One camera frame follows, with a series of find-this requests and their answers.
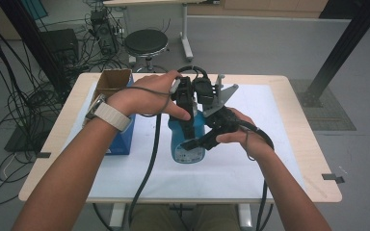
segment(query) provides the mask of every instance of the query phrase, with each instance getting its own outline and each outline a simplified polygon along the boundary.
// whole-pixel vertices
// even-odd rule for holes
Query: black tape
[[[40,152],[36,155],[36,158],[49,158],[51,154],[51,152]]]
[[[337,183],[337,184],[345,183],[344,177],[342,177],[342,176],[337,177],[334,173],[321,174],[321,175],[323,176],[324,180],[334,180],[335,183]]]

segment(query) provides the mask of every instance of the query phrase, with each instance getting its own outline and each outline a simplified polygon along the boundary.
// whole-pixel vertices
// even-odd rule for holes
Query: stool
[[[156,30],[140,30],[131,33],[124,41],[125,51],[136,58],[145,58],[146,66],[141,67],[137,72],[146,69],[147,72],[155,72],[155,67],[168,72],[164,67],[152,64],[152,57],[167,50],[168,37]]]

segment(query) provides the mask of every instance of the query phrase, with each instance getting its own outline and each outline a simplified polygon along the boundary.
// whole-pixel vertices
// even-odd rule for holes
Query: blue box
[[[107,97],[115,92],[129,87],[134,83],[131,69],[109,69],[103,70],[98,80],[97,86],[94,91],[93,99],[100,93],[105,94]],[[131,123],[127,129],[118,133],[113,139],[106,155],[128,155],[130,154],[131,141],[133,138],[135,116],[131,115]]]

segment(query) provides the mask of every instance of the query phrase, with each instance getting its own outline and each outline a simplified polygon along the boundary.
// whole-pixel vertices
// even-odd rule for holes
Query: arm
[[[134,86],[168,92],[179,74],[146,76]],[[145,90],[122,90],[107,103],[126,116],[156,114],[166,95]],[[190,115],[169,102],[165,113],[182,119]],[[71,230],[84,206],[104,154],[117,129],[100,118],[90,121],[44,174],[20,212],[13,230]]]
[[[251,118],[237,110],[232,111],[241,119]],[[255,133],[237,131],[217,137],[218,142],[240,142],[260,166],[275,199],[285,230],[330,230],[330,227],[313,202],[296,182],[278,155]]]

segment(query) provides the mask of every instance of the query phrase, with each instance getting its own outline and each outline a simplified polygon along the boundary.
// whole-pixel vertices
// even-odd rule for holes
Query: white table
[[[134,79],[144,76],[133,75]],[[42,152],[50,152],[51,155],[47,159],[36,160],[19,193],[21,200],[28,198],[43,174],[81,128],[90,91],[99,76],[100,73],[84,73],[78,78],[43,146]],[[209,77],[214,81],[217,75]],[[324,180],[321,175],[330,173],[330,169],[287,78],[226,75],[223,83],[241,86],[226,105],[237,107],[251,116],[271,136],[277,154],[311,200],[340,201],[342,196],[336,183]],[[207,152],[204,160],[197,164],[177,164],[170,153],[171,130],[166,119],[161,127],[155,167],[140,202],[257,203],[260,200],[262,174],[256,163],[247,160],[238,144],[220,144]],[[104,158],[88,202],[131,202],[149,163],[154,120],[137,115],[131,154]]]

